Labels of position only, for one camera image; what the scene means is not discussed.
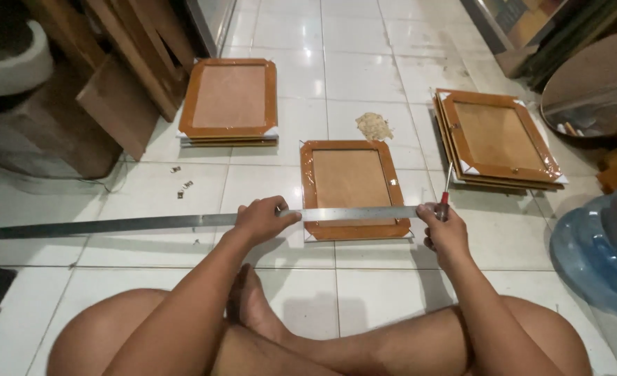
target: steel ruler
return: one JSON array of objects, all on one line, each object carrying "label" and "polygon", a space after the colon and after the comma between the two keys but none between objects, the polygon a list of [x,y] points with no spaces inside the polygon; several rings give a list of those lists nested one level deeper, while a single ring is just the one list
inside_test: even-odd
[{"label": "steel ruler", "polygon": [[[302,221],[305,222],[337,221],[344,219],[413,218],[416,216],[415,206],[283,210],[279,211],[278,216],[287,216],[290,213],[296,212],[301,213]],[[13,226],[0,227],[0,240],[66,237],[71,235],[141,231],[146,229],[234,226],[235,222],[236,214],[203,214],[200,216],[110,219],[107,221]]]}]

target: stack of picture frames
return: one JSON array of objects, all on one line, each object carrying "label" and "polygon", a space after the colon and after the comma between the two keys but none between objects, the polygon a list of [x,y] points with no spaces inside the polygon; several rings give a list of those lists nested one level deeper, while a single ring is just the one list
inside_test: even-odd
[{"label": "stack of picture frames", "polygon": [[[384,142],[307,141],[301,171],[304,209],[404,206]],[[410,227],[408,218],[305,222],[304,241],[412,237]]]},{"label": "stack of picture frames", "polygon": [[540,190],[568,184],[518,98],[438,89],[434,108],[454,183]]},{"label": "stack of picture frames", "polygon": [[276,124],[274,63],[204,59],[195,65],[179,122],[181,147],[276,146]]}]

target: white tile floor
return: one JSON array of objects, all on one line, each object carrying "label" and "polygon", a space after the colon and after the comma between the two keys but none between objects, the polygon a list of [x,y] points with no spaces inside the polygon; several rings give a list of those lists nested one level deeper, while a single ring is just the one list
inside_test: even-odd
[{"label": "white tile floor", "polygon": [[[431,89],[534,98],[505,79],[458,0],[238,0],[226,44],[225,57],[276,62],[278,148],[181,150],[178,122],[160,120],[142,162],[125,164],[112,193],[42,196],[0,185],[0,226],[228,213],[275,194],[301,207],[300,141],[362,139],[354,119],[364,112],[389,120],[395,138],[388,145],[406,204],[434,201],[445,177]],[[585,341],[594,373],[617,375],[597,320],[563,286],[547,251],[556,219],[600,194],[595,169],[549,137],[571,180],[565,191],[453,190],[451,204],[467,221],[471,251],[495,288],[557,310]],[[170,173],[174,166],[180,172]],[[195,184],[176,199],[189,180]],[[422,222],[412,226],[421,236]],[[1,306],[0,375],[44,375],[50,347],[74,315],[131,288],[172,288],[224,231],[0,241],[0,266],[20,270]],[[248,261],[291,330],[331,338],[454,302],[434,255],[420,244],[304,244],[296,225]]]}]

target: foot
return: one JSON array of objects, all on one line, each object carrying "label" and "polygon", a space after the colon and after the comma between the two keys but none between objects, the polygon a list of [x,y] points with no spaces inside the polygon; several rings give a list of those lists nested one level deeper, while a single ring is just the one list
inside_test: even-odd
[{"label": "foot", "polygon": [[260,277],[250,264],[241,267],[229,292],[228,318],[275,343],[286,342],[292,333],[271,310]]}]

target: hand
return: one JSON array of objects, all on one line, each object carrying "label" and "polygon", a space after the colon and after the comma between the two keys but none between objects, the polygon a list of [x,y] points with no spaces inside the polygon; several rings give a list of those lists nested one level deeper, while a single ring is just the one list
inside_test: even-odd
[{"label": "hand", "polygon": [[435,203],[418,205],[415,212],[426,224],[424,244],[438,257],[438,264],[446,273],[450,272],[455,263],[473,261],[469,252],[466,224],[455,210],[448,209],[447,221],[441,222],[436,218]]},{"label": "hand", "polygon": [[282,196],[257,199],[247,207],[241,205],[237,212],[234,228],[250,237],[250,246],[254,247],[276,237],[289,225],[302,219],[300,213],[277,217],[276,208],[280,210],[288,209],[288,204]]}]

